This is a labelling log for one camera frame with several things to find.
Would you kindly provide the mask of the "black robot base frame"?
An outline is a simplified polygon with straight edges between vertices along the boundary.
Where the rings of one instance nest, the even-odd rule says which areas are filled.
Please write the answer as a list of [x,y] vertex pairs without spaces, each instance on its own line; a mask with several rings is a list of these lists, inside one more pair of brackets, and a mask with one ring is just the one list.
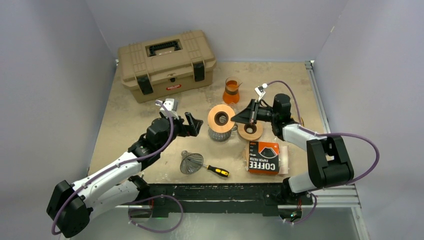
[[316,208],[356,208],[359,197],[353,186],[283,195],[280,183],[151,183],[125,181],[95,196],[93,190],[78,193],[71,206],[87,210],[91,219],[120,205],[147,208],[154,218],[170,213],[260,214],[297,222]]

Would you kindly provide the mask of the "smoky glass carafe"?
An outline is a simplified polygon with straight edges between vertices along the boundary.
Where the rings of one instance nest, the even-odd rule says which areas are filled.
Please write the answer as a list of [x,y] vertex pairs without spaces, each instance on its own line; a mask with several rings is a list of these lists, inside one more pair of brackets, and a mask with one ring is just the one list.
[[210,137],[211,140],[213,140],[215,142],[225,142],[231,137],[232,132],[237,131],[237,129],[238,129],[238,126],[235,124],[231,128],[231,130],[224,132],[224,133],[219,133],[219,132],[212,130],[209,127],[208,128],[208,136]]

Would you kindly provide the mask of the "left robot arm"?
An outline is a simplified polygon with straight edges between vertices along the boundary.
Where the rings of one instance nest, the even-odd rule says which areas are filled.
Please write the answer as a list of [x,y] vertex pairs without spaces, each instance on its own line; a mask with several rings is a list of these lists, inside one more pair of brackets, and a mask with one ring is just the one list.
[[203,120],[189,112],[185,117],[162,110],[160,117],[115,161],[73,183],[57,183],[46,209],[53,221],[51,233],[71,238],[103,212],[124,203],[146,203],[149,191],[138,174],[159,160],[177,137],[196,137],[200,133]]

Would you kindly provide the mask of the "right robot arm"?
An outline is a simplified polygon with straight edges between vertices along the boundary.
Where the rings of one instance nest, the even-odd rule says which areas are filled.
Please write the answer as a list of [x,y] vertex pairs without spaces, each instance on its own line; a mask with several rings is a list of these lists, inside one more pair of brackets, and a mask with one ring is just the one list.
[[291,98],[286,94],[275,95],[272,106],[262,106],[253,99],[231,121],[250,125],[258,121],[268,122],[274,136],[306,152],[307,171],[285,178],[281,184],[280,196],[288,204],[307,191],[345,184],[354,177],[343,138],[340,135],[319,135],[303,128],[292,118]]

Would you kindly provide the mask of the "smoky glass dripper cone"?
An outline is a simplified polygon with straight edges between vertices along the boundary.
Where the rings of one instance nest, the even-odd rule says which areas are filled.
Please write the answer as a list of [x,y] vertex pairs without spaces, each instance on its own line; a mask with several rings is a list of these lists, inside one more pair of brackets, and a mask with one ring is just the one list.
[[192,153],[186,150],[181,152],[180,172],[184,175],[196,173],[204,166],[204,157],[199,153]]

